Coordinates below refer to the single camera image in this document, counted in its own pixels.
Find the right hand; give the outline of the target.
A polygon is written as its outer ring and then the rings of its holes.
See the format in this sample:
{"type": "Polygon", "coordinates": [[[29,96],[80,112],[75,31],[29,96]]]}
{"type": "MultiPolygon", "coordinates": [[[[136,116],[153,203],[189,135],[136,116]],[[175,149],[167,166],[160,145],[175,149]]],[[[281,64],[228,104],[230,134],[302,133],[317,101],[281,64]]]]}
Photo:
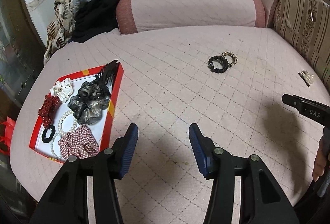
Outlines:
{"type": "Polygon", "coordinates": [[[316,182],[319,177],[321,177],[324,174],[325,167],[327,165],[327,158],[323,154],[323,146],[324,141],[323,137],[321,137],[319,141],[319,147],[317,150],[316,158],[314,160],[314,167],[312,172],[313,180],[316,182]]]}

